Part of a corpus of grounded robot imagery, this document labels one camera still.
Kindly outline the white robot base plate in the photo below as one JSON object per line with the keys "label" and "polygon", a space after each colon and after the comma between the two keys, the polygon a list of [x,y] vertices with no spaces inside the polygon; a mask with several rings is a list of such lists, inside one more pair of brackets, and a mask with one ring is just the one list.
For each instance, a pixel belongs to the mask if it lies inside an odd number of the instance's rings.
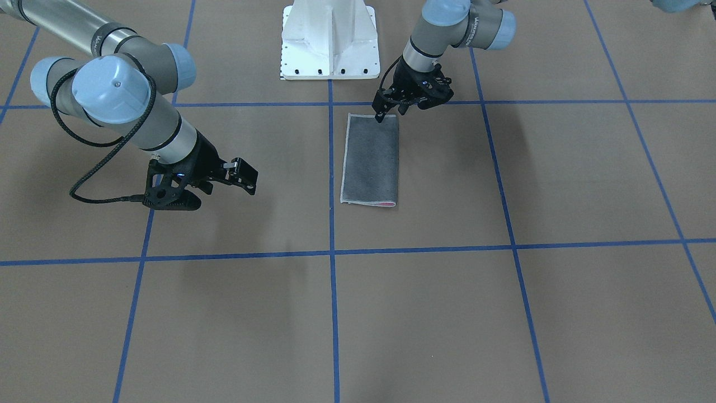
{"label": "white robot base plate", "polygon": [[376,79],[378,25],[363,1],[294,1],[282,12],[284,80]]}

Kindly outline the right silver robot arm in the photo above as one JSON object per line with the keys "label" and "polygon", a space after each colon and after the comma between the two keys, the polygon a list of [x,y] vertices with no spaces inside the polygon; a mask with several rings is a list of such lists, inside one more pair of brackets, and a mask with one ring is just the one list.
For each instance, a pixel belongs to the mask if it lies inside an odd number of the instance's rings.
{"label": "right silver robot arm", "polygon": [[181,44],[156,44],[130,26],[80,1],[3,1],[2,13],[27,21],[91,56],[46,57],[31,71],[31,89],[50,107],[72,138],[110,152],[70,189],[78,189],[129,143],[150,156],[145,191],[103,199],[102,203],[141,203],[156,210],[197,210],[191,189],[211,194],[214,183],[256,192],[258,172],[241,158],[225,161],[166,99],[194,84],[196,69]]}

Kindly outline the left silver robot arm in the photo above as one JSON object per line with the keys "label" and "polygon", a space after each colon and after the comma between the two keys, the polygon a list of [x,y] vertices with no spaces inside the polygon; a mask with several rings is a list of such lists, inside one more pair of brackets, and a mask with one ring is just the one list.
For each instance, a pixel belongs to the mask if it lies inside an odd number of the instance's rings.
{"label": "left silver robot arm", "polygon": [[401,56],[381,77],[373,100],[374,118],[382,123],[397,108],[404,115],[411,106],[437,107],[454,95],[451,79],[442,72],[440,58],[448,48],[504,49],[516,35],[516,16],[498,8],[499,1],[427,1],[422,6]]}

